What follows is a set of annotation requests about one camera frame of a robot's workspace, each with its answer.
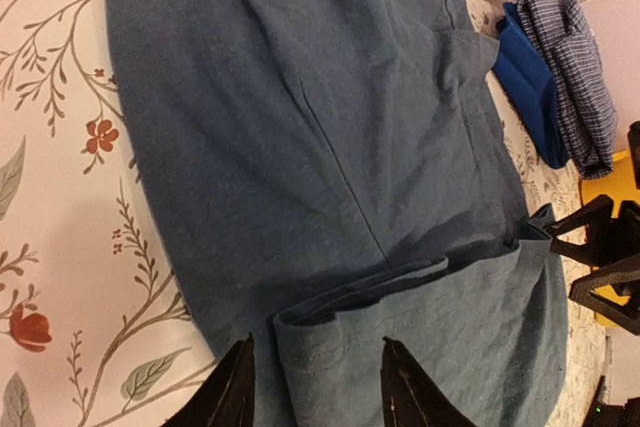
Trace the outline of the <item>grey blue garment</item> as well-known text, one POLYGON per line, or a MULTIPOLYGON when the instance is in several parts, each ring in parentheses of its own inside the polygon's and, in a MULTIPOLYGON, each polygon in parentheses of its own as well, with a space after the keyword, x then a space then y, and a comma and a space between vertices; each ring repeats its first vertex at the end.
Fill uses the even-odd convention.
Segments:
POLYGON ((542 426, 566 286, 466 0, 106 0, 145 195, 215 355, 255 339, 259 426, 379 426, 401 341, 478 426, 542 426))

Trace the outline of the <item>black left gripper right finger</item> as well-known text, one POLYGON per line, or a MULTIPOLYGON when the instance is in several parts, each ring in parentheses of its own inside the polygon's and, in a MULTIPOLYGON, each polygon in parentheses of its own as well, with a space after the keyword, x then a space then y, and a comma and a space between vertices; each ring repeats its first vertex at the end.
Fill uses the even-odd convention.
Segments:
POLYGON ((399 340, 384 338, 380 383, 386 427, 474 427, 399 340))

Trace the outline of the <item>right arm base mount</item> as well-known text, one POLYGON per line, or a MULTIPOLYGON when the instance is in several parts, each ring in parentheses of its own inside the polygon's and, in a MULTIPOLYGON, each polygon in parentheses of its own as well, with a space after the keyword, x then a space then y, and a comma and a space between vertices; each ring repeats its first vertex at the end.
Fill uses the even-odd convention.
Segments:
POLYGON ((639 398, 631 398, 624 405, 604 402, 606 377, 601 376, 585 420, 585 426, 639 427, 639 398))

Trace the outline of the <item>blue checkered button shirt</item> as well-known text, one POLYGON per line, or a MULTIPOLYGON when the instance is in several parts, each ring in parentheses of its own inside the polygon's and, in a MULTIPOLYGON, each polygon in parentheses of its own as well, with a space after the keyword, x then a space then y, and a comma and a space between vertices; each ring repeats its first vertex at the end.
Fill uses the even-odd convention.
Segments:
POLYGON ((617 112, 595 36, 578 0, 518 0, 524 32, 556 82, 557 120, 569 157, 585 180, 613 172, 617 112))

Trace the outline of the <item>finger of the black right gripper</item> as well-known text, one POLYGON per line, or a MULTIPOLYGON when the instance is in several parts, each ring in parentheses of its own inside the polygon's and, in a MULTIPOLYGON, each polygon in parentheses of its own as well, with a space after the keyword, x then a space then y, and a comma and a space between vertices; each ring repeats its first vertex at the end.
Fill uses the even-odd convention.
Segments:
POLYGON ((639 204, 632 200, 620 203, 613 215, 614 200, 599 195, 573 214, 544 228, 552 237, 551 250, 591 267, 606 267, 639 253, 639 204), (584 229, 582 244, 562 239, 575 230, 584 229))
POLYGON ((631 256, 577 279, 569 299, 638 335, 639 257, 631 256))

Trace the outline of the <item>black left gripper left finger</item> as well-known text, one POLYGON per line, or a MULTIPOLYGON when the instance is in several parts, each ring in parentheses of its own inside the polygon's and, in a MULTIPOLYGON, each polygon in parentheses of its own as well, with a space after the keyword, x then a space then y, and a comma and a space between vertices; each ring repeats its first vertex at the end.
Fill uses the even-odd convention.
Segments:
POLYGON ((252 427, 255 415, 255 342, 239 340, 187 403, 163 427, 252 427))

